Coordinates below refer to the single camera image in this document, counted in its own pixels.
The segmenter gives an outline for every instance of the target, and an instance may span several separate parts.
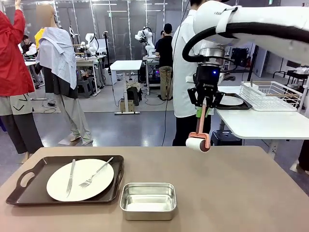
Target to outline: white plate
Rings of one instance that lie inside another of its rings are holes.
[[[223,96],[221,102],[221,105],[230,105],[230,106],[235,106],[235,105],[241,105],[243,104],[243,100],[231,96]]]
[[[83,159],[76,161],[72,188],[68,197],[66,191],[72,163],[63,166],[55,171],[49,178],[46,186],[48,194],[55,200],[61,202],[83,201],[98,195],[104,191],[113,180],[114,170],[110,164],[107,164],[92,178],[92,183],[88,187],[82,188],[79,184],[89,179],[104,164],[105,161],[99,159]]]

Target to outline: cardboard box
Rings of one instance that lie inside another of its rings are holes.
[[[129,106],[129,112],[135,112],[135,105],[133,100],[128,100],[128,106]],[[125,105],[125,100],[120,101],[120,111],[121,113],[126,111],[126,105]]]

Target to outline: red jacket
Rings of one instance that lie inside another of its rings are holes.
[[[0,11],[0,96],[34,92],[32,79],[18,44],[23,40],[25,18],[15,11],[14,25]]]

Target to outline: ceiling light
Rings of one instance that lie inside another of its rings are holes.
[[[117,3],[112,3],[112,4],[105,4],[105,3],[93,3],[93,5],[94,6],[109,6],[109,5],[111,5],[111,6],[116,6],[117,5]]]
[[[106,12],[126,12],[126,11],[106,11]]]

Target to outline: wire dish rack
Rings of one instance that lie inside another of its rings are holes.
[[[296,111],[303,94],[275,81],[243,81],[240,96],[256,111]]]

